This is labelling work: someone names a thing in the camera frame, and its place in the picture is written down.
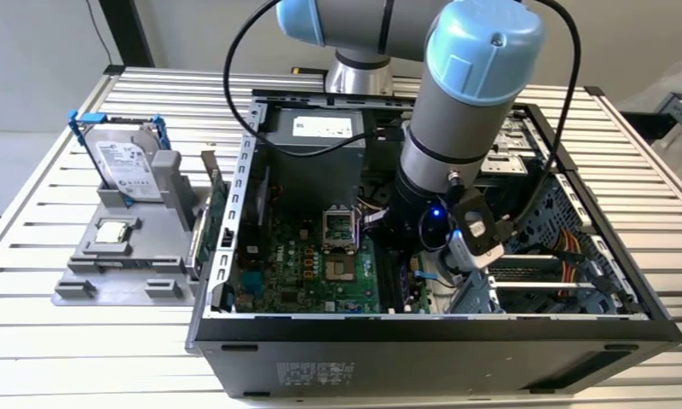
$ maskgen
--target slotted metal table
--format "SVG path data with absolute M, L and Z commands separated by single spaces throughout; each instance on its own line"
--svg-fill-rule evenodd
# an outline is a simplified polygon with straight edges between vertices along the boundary
M 414 96 L 418 84 L 398 79 L 397 94 Z M 160 112 L 183 155 L 182 170 L 194 183 L 208 183 L 200 151 L 216 151 L 230 179 L 242 136 L 220 88 L 216 73 L 127 68 L 101 77 L 80 109 L 141 117 Z M 320 91 L 323 83 L 312 75 L 232 76 L 240 105 L 262 88 Z M 553 127 L 564 92 L 530 86 L 519 96 L 539 105 Z M 576 93 L 564 144 L 682 330 L 682 183 L 606 97 L 585 89 Z M 88 156 L 65 130 L 0 220 L 0 407 L 682 408 L 682 345 L 574 396 L 228 399 L 210 366 L 183 348 L 191 308 L 51 304 L 95 211 L 97 183 Z

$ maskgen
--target metal rail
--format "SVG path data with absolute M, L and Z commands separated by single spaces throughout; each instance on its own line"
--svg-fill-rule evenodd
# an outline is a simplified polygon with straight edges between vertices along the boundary
M 238 103 L 258 88 L 320 91 L 320 76 L 232 78 Z M 398 95 L 419 81 L 398 79 Z M 104 77 L 83 109 L 167 119 L 182 170 L 208 183 L 200 151 L 214 149 L 228 180 L 240 126 L 216 73 L 129 68 Z M 530 86 L 521 102 L 539 105 L 556 126 L 564 89 Z M 564 144 L 620 236 L 682 330 L 682 184 L 641 143 L 604 97 L 576 93 Z M 206 361 L 184 352 L 191 308 L 71 307 L 49 302 L 65 260 L 97 203 L 99 176 L 64 132 L 0 221 L 0 406 L 243 407 L 222 392 Z M 682 345 L 576 396 L 267 401 L 255 407 L 518 406 L 682 408 Z

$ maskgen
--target hard drive label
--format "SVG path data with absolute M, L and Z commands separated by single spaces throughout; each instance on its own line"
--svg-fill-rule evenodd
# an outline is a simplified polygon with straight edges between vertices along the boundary
M 96 147 L 116 189 L 135 200 L 161 199 L 143 149 L 133 143 L 112 141 L 99 141 Z
M 278 377 L 286 386 L 348 385 L 355 362 L 278 362 Z
M 298 117 L 294 119 L 294 136 L 350 138 L 351 118 Z

